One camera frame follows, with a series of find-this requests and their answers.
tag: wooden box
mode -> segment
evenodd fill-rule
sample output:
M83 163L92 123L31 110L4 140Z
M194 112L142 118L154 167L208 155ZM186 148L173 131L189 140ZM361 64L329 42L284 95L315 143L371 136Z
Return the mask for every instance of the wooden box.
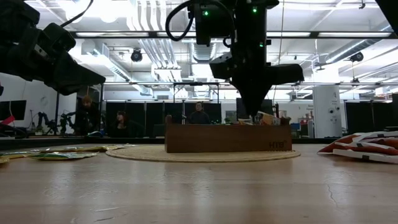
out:
M291 151L290 126L173 124L166 117L165 150L184 152Z

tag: woman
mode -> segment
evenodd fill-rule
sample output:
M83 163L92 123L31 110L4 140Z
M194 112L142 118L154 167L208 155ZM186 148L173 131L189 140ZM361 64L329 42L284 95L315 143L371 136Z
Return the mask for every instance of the woman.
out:
M198 102L195 105L196 111L189 117L190 124L210 124L210 118L205 113L205 107L202 102Z
M112 125L111 137L114 138L133 138L132 124L129 122L126 112L119 111L116 121Z

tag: desk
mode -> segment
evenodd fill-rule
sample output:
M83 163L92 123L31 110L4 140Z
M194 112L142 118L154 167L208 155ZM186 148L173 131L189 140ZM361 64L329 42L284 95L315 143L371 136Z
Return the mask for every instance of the desk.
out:
M398 223L397 166L321 147L237 164L16 159L0 168L1 223Z

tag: woven round mat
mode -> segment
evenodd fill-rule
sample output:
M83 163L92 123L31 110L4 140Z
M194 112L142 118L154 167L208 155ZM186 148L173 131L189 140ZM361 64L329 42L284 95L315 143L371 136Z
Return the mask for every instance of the woven round mat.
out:
M113 157L154 162L256 162L300 156L296 151L166 153L163 145L128 147L106 153Z

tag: red and white cloth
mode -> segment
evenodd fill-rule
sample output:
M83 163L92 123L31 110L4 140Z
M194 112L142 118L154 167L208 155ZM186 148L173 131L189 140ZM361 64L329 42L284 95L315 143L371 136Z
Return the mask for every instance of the red and white cloth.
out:
M352 134L336 140L318 153L332 154L334 149L398 156L398 131Z

